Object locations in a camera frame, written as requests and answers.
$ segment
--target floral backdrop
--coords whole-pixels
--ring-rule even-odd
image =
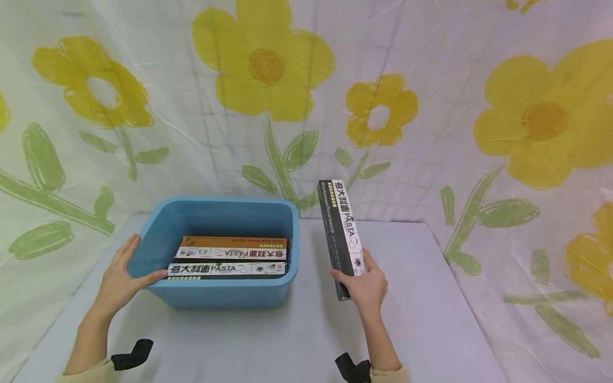
[[[173,195],[424,221],[511,382],[613,379],[613,4],[0,4],[0,382]]]

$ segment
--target orange pasta box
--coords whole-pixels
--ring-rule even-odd
[[[183,237],[176,263],[286,262],[287,238]]]

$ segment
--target forearm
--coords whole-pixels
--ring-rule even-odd
[[[368,356],[372,368],[381,371],[397,371],[401,368],[398,355],[387,334],[381,315],[362,315]]]
[[[77,339],[64,375],[85,372],[107,357],[107,338],[112,315],[91,308],[78,327]]]

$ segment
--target wrist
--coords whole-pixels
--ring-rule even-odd
[[[108,327],[115,313],[94,304],[81,323],[82,327]]]
[[[360,311],[360,318],[362,319],[362,324],[364,326],[383,323],[380,310]]]

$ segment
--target white pasta box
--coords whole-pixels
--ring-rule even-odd
[[[278,278],[285,272],[285,262],[180,263],[168,266],[166,279],[261,279]]]

